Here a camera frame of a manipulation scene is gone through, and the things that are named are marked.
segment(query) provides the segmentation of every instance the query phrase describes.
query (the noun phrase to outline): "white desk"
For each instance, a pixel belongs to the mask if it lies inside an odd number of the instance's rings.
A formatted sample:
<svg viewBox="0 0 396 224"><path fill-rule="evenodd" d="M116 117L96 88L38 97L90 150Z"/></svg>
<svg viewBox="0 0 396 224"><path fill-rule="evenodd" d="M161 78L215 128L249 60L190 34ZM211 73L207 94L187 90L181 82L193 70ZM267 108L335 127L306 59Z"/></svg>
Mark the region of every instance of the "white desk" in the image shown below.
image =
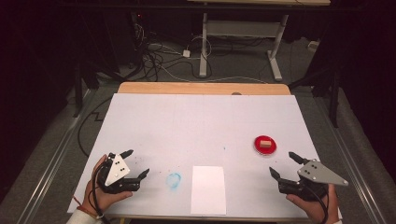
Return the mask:
<svg viewBox="0 0 396 224"><path fill-rule="evenodd" d="M128 83L146 93L115 94L91 156L79 180L76 197L83 198L92 167L103 154L133 149L126 159L131 177L150 169L141 189L130 199L114 204L106 215L117 217L183 218L209 220L306 220L305 213L280 194L269 166L284 178L297 180L301 165L289 158L289 151L318 157L299 106L288 91L284 95L225 95L222 89L265 90L275 94L284 85ZM167 94L157 94L161 86ZM173 94L176 87L188 94ZM209 89L211 94L194 94ZM269 135L276 152L264 157L253 148L258 135ZM224 169L225 216L191 213L193 166ZM167 185L169 175L181 180L176 189ZM68 212L78 205L72 201Z"/></svg>
<svg viewBox="0 0 396 224"><path fill-rule="evenodd" d="M261 5L304 5L307 7L328 6L330 0L189 0L193 2L228 3L228 4L261 4ZM276 53L279 48L282 35L286 27L289 15L283 15L281 22L256 22L256 21L210 21L207 13L204 13L202 31L202 49L200 61L200 77L206 77L207 47L206 39L208 35L233 35L233 36L256 36L274 37L275 42L272 50L267 51L267 57L276 81L282 80L282 75L276 61Z"/></svg>

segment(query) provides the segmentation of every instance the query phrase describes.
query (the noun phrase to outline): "white paper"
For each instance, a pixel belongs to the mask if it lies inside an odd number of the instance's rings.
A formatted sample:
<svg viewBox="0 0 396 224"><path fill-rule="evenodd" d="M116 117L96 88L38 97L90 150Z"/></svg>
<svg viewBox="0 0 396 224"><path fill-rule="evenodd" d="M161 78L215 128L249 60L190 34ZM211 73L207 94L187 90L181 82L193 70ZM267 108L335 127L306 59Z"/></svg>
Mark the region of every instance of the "white paper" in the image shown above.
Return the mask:
<svg viewBox="0 0 396 224"><path fill-rule="evenodd" d="M191 213L226 215L224 171L222 167L193 167Z"/></svg>

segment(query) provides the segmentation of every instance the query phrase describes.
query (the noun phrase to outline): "white table surface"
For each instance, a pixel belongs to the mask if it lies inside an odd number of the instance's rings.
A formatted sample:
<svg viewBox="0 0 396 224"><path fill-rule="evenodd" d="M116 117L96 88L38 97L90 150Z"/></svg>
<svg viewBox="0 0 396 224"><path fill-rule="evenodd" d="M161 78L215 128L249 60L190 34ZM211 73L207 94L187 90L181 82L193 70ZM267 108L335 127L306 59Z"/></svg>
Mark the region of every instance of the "white table surface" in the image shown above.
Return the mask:
<svg viewBox="0 0 396 224"><path fill-rule="evenodd" d="M254 149L259 135L272 137L277 150L263 156ZM289 151L308 159L318 154L292 95L197 95L116 93L79 180L82 200L92 168L109 152L134 153L125 159L136 177L147 168L141 189L106 212L117 217L291 220L306 214L278 192L269 166L298 180L301 165ZM225 216L191 214L193 166L224 169ZM180 175L177 188L166 180ZM72 201L68 212L78 205Z"/></svg>

